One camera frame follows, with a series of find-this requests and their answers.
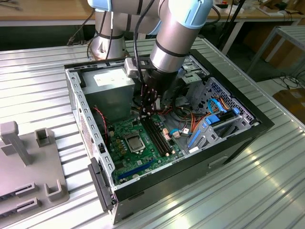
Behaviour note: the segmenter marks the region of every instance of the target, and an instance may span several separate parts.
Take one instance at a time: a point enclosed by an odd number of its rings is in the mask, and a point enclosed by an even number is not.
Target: cpu socket
[[[132,153],[136,153],[140,150],[145,149],[144,142],[142,141],[139,133],[132,133],[125,137],[127,145]]]

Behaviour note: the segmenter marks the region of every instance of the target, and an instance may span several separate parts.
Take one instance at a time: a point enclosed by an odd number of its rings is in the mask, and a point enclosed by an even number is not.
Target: motherboard
[[[109,152],[115,165],[112,177],[116,184],[183,157],[158,115],[141,121],[131,118],[112,124],[108,129],[111,135]]]

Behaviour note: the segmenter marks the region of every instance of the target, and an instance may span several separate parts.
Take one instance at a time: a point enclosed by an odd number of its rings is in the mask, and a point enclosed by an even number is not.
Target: aluminum workbench
[[[139,41],[148,54],[153,40]],[[127,42],[133,53],[132,42]],[[0,122],[20,134],[41,127],[56,136],[70,199],[8,228],[304,228],[304,125],[265,94],[207,40],[196,48],[275,126],[233,162],[113,226],[87,169],[71,112],[64,64],[85,62],[86,46],[0,52]]]

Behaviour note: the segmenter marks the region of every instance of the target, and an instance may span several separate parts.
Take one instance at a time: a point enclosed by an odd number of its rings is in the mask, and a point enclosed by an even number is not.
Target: blue pcie slot
[[[137,172],[140,172],[142,170],[145,170],[147,168],[149,168],[151,166],[151,163],[153,162],[154,160],[146,163],[145,165],[142,165],[142,166],[139,166],[137,168],[134,168],[126,173],[123,173],[121,175],[118,176],[118,179],[123,179],[123,178],[126,178],[126,177],[129,177],[130,175],[133,175],[133,174],[136,174]]]

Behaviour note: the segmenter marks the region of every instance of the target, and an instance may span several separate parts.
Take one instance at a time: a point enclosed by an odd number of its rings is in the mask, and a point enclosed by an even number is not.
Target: green circuit board
[[[158,125],[160,133],[162,133],[163,128],[166,128],[158,115],[154,115],[152,121]],[[137,119],[132,118],[112,124],[109,126],[109,129],[113,131],[113,136],[111,137],[110,149],[108,151],[116,168],[112,173],[112,177],[116,184],[121,184],[127,180],[136,178],[183,157],[182,151],[174,140],[167,141],[172,153],[168,156],[161,156],[157,147],[149,137],[149,134]],[[128,142],[126,141],[126,136],[131,134],[138,134],[141,137],[141,140],[145,145],[143,150],[138,152],[131,151],[130,145],[128,145]],[[145,169],[141,169],[124,178],[120,177],[123,174],[126,174],[133,169],[139,169],[142,166],[145,166]]]

